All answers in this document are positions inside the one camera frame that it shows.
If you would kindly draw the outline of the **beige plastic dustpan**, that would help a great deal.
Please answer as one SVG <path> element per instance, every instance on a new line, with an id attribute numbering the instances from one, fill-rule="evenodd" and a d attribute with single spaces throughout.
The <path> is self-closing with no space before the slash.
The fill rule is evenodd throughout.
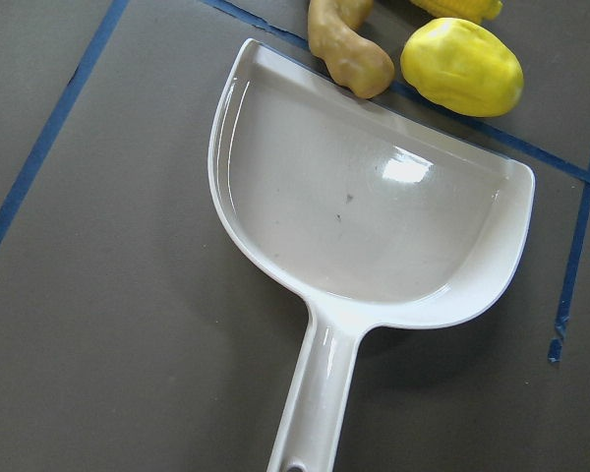
<path id="1" fill-rule="evenodd" d="M 363 337 L 482 315 L 525 246 L 535 176 L 247 39 L 214 113 L 210 193 L 239 250 L 307 306 L 271 471 L 332 469 Z"/>

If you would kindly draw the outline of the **tan toy ginger root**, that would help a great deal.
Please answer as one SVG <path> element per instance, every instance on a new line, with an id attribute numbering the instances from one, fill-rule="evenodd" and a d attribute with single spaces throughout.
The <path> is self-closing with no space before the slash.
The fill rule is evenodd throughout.
<path id="1" fill-rule="evenodd" d="M 312 0 L 308 8 L 311 53 L 324 61 L 338 85 L 364 99 L 387 90 L 395 78 L 389 55 L 358 33 L 373 6 L 372 1 Z"/>

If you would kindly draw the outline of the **yellow toy lemon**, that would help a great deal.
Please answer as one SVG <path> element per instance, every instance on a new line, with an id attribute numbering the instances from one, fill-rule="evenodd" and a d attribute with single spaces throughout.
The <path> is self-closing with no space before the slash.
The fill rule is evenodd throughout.
<path id="1" fill-rule="evenodd" d="M 471 117 L 504 115 L 524 88 L 513 52 L 487 29 L 462 19 L 438 18 L 417 29 L 404 45 L 400 67 L 423 97 Z"/>

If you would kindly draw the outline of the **yellow toy corn cob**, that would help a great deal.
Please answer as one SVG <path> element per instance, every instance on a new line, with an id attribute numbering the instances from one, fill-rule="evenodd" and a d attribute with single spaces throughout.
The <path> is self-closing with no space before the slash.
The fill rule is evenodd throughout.
<path id="1" fill-rule="evenodd" d="M 411 0 L 435 18 L 463 19 L 480 25 L 495 19 L 502 10 L 501 0 Z"/>

